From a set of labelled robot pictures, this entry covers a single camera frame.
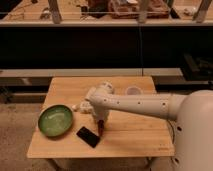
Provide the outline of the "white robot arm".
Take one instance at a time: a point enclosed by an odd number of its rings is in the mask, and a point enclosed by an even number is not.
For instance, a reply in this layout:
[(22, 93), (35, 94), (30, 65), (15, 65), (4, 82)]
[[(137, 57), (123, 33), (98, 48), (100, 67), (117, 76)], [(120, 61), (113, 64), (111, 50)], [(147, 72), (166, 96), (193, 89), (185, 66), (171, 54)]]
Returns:
[(213, 91), (188, 95), (116, 95), (109, 82), (92, 87), (85, 99), (100, 120), (110, 110), (176, 122), (174, 171), (213, 171)]

